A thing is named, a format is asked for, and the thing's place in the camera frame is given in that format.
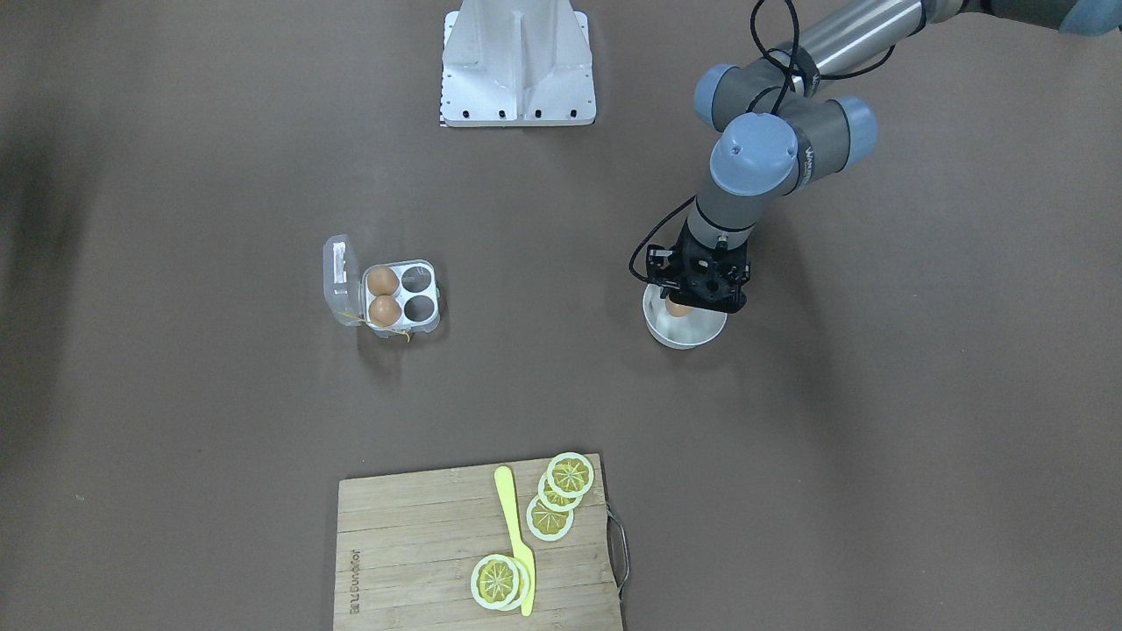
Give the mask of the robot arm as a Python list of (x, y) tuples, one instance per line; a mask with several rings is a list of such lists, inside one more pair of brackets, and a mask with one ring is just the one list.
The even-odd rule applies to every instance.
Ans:
[(985, 13), (1055, 33), (1096, 37), (1119, 28), (1118, 1), (852, 1), (803, 28), (793, 3), (789, 40), (761, 46), (745, 65), (717, 65), (699, 80), (693, 107), (719, 132), (702, 188), (678, 207), (675, 241), (643, 239), (633, 259), (642, 283), (678, 305), (721, 313), (744, 308), (747, 240), (779, 196), (864, 161), (879, 140), (872, 108), (858, 97), (819, 101), (819, 89), (890, 60), (927, 25)]

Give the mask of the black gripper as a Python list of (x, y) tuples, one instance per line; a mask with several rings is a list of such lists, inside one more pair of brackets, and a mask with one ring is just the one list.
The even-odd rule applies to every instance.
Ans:
[(649, 246), (649, 283), (657, 285), (657, 295), (678, 305), (741, 312), (747, 300), (744, 293), (747, 282), (746, 244), (730, 249), (721, 241), (709, 248), (684, 230), (673, 247)]

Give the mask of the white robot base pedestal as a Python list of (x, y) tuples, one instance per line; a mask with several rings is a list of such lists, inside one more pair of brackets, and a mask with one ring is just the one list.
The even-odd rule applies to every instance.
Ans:
[(589, 20), (569, 1), (465, 1), (444, 17), (438, 120), (564, 127), (597, 118)]

